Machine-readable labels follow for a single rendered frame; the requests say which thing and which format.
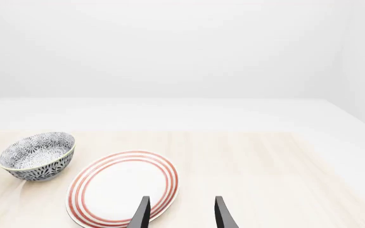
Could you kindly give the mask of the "black and white patterned bowl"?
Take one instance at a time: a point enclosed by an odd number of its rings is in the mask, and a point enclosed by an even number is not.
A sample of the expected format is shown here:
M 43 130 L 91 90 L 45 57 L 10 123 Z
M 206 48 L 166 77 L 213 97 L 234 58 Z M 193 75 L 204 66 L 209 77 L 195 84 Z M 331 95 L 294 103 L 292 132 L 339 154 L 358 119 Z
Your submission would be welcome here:
M 66 132 L 45 132 L 23 138 L 0 155 L 0 166 L 29 182 L 55 178 L 71 162 L 75 138 Z

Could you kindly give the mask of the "white plate with red rings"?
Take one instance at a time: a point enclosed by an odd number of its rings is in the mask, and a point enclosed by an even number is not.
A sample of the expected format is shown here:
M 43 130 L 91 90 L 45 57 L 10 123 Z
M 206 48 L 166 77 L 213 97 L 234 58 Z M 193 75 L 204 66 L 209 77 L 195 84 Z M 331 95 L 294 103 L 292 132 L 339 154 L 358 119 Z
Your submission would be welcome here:
M 177 197 L 176 166 L 163 155 L 124 151 L 84 167 L 67 189 L 65 206 L 83 228 L 126 228 L 143 197 L 150 198 L 150 220 L 163 214 Z

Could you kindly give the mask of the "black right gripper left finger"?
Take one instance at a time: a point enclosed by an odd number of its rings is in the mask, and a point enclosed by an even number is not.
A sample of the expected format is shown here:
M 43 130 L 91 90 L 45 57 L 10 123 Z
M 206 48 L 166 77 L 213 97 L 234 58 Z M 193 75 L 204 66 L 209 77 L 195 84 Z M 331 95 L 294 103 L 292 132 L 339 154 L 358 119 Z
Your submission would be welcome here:
M 150 197 L 144 196 L 126 228 L 148 228 L 150 222 Z

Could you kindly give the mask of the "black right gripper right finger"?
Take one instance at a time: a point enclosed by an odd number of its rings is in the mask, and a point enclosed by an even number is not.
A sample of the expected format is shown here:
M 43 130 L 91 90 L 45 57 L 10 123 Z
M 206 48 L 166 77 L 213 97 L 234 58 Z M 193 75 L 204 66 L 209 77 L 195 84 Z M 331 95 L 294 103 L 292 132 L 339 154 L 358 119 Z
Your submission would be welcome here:
M 221 196 L 215 197 L 214 213 L 217 228 L 239 228 Z

